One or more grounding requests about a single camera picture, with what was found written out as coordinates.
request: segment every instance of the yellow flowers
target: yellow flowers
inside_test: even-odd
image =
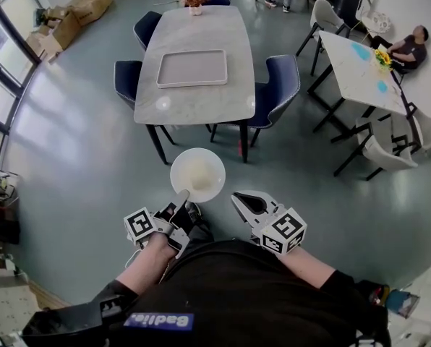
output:
[[[385,53],[384,51],[381,50],[375,50],[375,57],[377,59],[377,61],[380,62],[381,66],[384,67],[390,67],[392,64],[392,59],[389,56],[388,53]]]

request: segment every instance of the polished concrete floor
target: polished concrete floor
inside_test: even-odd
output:
[[[294,0],[290,14],[253,0],[232,4],[249,33],[256,80],[266,81],[265,60],[295,53],[310,29],[306,0]],[[124,268],[134,247],[122,218],[143,206],[161,208],[174,194],[170,166],[114,92],[113,65],[143,59],[132,26],[146,11],[175,7],[115,0],[53,64],[40,66],[14,121],[4,156],[5,168],[21,175],[22,235],[13,252],[34,281],[68,302],[87,301]],[[164,149],[170,161],[191,147],[221,157],[225,187],[202,205],[218,238],[249,234],[230,194],[263,190],[305,219],[311,253],[356,278],[405,285],[431,265],[431,153],[417,156],[417,169],[370,182],[362,177],[375,167],[357,158],[335,179],[357,142],[330,144],[338,132],[329,125],[312,133],[323,117],[307,96],[314,49],[311,43],[298,60],[300,94],[275,127],[260,133],[248,164],[238,156],[238,131],[228,127],[219,127],[213,144],[204,126],[179,127],[172,132],[179,145],[162,138]],[[326,65],[322,53],[317,73]],[[338,99],[334,78],[321,92]],[[350,125],[364,109],[346,103],[339,114]]]

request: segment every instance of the blue paper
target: blue paper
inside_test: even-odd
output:
[[[359,45],[358,43],[352,43],[352,48],[356,51],[360,58],[364,61],[369,61],[371,58],[370,50],[366,49],[364,46]]]
[[[388,91],[388,86],[384,83],[384,81],[379,80],[377,82],[377,89],[382,92],[385,93],[386,91]]]
[[[124,326],[190,331],[193,329],[193,316],[193,314],[159,314],[156,312],[134,313],[129,316]]]

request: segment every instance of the black shirt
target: black shirt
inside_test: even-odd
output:
[[[293,275],[271,253],[242,241],[209,244],[184,255],[159,285],[138,296],[117,281],[96,299],[129,297],[134,312],[193,314],[189,332],[116,328],[112,346],[141,342],[178,346],[350,346],[357,329],[373,333],[385,309],[373,307],[336,271],[319,290]]]
[[[413,69],[417,68],[425,59],[426,59],[426,46],[423,43],[416,43],[415,37],[413,35],[408,35],[404,38],[405,44],[395,50],[396,53],[399,54],[413,54],[416,61],[415,62],[407,62],[406,65],[409,63],[410,67],[413,67]]]

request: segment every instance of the marble table top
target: marble table top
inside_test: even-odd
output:
[[[166,53],[223,49],[225,85],[159,89],[156,78]],[[246,27],[236,7],[206,6],[165,12],[153,33],[137,86],[134,120],[139,124],[212,124],[249,119],[255,113],[254,68]]]
[[[344,99],[406,115],[398,85],[389,71],[381,73],[372,63],[371,48],[324,31],[320,37]]]

